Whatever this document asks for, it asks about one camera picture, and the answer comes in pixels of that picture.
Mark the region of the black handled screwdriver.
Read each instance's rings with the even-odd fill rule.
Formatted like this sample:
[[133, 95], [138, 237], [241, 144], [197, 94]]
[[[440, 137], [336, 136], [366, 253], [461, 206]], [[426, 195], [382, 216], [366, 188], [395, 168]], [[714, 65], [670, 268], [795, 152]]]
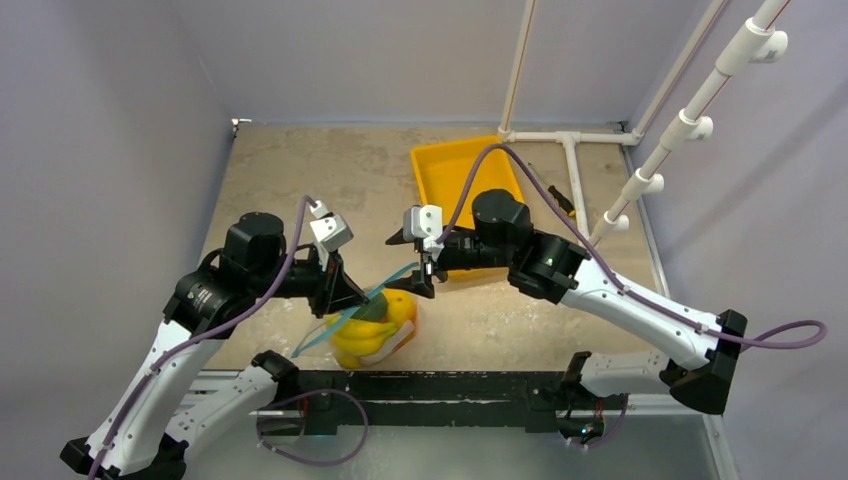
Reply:
[[574, 204], [555, 186], [548, 183], [542, 174], [536, 169], [533, 163], [528, 164], [528, 168], [535, 174], [541, 184], [545, 187], [548, 194], [554, 199], [559, 208], [570, 218], [576, 218], [576, 209]]

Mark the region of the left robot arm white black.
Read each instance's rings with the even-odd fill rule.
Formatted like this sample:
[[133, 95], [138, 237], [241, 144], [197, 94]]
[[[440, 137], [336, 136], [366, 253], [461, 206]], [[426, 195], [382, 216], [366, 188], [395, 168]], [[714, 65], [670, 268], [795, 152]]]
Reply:
[[340, 248], [352, 239], [344, 218], [316, 205], [304, 259], [283, 222], [243, 215], [224, 246], [181, 278], [154, 342], [120, 403], [97, 430], [68, 441], [61, 460], [92, 479], [180, 479], [188, 463], [249, 412], [284, 409], [304, 393], [299, 369], [265, 351], [226, 387], [188, 410], [181, 403], [234, 323], [264, 298], [304, 298], [315, 316], [365, 303], [343, 269]]

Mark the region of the aluminium frame rail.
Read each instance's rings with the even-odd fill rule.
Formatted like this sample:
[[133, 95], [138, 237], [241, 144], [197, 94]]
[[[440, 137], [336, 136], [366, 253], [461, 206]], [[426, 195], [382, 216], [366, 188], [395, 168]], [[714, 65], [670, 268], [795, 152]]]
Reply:
[[626, 416], [702, 416], [667, 394], [630, 394]]

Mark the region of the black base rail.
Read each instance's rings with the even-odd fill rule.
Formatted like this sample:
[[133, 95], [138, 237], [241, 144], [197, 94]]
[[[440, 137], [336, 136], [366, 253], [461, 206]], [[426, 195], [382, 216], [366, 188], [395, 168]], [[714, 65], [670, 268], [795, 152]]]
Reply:
[[293, 420], [308, 435], [341, 426], [508, 427], [580, 435], [587, 420], [611, 420], [621, 395], [594, 397], [552, 371], [302, 370], [260, 408], [268, 421]]

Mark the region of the clear zip top bag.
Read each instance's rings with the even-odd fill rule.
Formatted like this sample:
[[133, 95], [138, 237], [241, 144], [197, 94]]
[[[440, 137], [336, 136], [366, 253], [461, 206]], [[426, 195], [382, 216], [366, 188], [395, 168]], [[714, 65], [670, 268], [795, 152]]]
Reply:
[[295, 346], [297, 358], [314, 348], [327, 348], [346, 370], [374, 366], [408, 344], [417, 334], [419, 307], [415, 298], [388, 284], [410, 272], [410, 263], [366, 291], [367, 303], [325, 316]]

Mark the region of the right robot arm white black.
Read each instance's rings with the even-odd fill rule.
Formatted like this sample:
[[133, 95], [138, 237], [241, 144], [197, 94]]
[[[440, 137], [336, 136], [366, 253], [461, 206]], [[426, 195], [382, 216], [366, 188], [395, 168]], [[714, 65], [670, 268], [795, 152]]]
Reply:
[[474, 226], [454, 227], [446, 240], [442, 210], [413, 206], [389, 245], [413, 245], [420, 266], [389, 287], [434, 298], [433, 282], [459, 270], [505, 267], [508, 283], [537, 300], [597, 316], [652, 346], [637, 354], [573, 356], [561, 381], [564, 399], [584, 407], [596, 398], [624, 393], [669, 393], [701, 413], [724, 413], [741, 353], [732, 337], [747, 319], [685, 307], [623, 276], [610, 279], [600, 259], [560, 236], [536, 229], [529, 208], [503, 189], [472, 202]]

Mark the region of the yellow banana bunch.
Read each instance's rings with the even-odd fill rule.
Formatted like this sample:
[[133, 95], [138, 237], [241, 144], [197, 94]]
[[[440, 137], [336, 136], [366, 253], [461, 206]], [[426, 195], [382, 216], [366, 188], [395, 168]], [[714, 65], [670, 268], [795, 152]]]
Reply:
[[330, 336], [331, 344], [343, 353], [365, 356], [376, 353], [399, 330], [392, 322], [372, 323], [348, 320]]

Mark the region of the green avocado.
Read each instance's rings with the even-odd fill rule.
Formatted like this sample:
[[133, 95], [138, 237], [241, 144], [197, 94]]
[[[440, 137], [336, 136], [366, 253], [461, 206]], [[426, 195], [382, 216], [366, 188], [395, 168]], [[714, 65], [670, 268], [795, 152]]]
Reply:
[[352, 318], [372, 323], [384, 323], [388, 318], [388, 305], [386, 296], [381, 292], [357, 310]]

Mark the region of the yellow plastic tray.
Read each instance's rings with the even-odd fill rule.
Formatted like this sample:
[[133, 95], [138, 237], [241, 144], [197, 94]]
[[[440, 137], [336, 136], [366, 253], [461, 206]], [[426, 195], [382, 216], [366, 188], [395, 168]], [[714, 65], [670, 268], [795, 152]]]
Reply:
[[[478, 155], [485, 147], [498, 141], [496, 136], [483, 136], [413, 148], [410, 158], [418, 185], [419, 202], [440, 207], [443, 221], [448, 222]], [[489, 153], [474, 176], [456, 222], [458, 227], [473, 226], [473, 199], [491, 189], [503, 189], [511, 193], [515, 200], [524, 200], [511, 158], [501, 150]], [[506, 272], [505, 268], [452, 271], [442, 286], [446, 290], [459, 290], [485, 285], [503, 280]]]

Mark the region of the white pvc pipe frame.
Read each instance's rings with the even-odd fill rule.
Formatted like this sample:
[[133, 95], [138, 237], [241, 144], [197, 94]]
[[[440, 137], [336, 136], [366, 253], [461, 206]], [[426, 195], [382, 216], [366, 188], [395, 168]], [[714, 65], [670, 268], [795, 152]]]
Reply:
[[774, 63], [785, 54], [788, 46], [788, 35], [784, 31], [777, 30], [776, 24], [790, 3], [788, 1], [764, 1], [753, 16], [746, 19], [740, 26], [715, 60], [709, 75], [685, 107], [675, 114], [664, 129], [645, 165], [631, 175], [616, 200], [600, 215], [595, 226], [590, 227], [578, 174], [576, 146], [580, 143], [612, 144], [626, 147], [639, 145], [648, 127], [656, 118], [660, 107], [684, 73], [689, 62], [694, 58], [696, 50], [706, 39], [709, 30], [725, 5], [724, 1], [713, 1], [709, 4], [665, 76], [659, 90], [650, 101], [647, 111], [639, 119], [633, 131], [629, 133], [586, 133], [579, 131], [517, 132], [511, 126], [519, 79], [536, 12], [534, 1], [525, 3], [507, 97], [497, 128], [498, 136], [506, 142], [554, 142], [562, 146], [570, 174], [578, 230], [587, 234], [594, 245], [612, 232], [627, 230], [629, 219], [626, 215], [626, 209], [637, 204], [641, 197], [663, 190], [664, 180], [659, 174], [659, 169], [672, 152], [679, 149], [686, 141], [702, 140], [712, 135], [713, 121], [706, 116], [706, 111], [729, 81], [750, 64]]

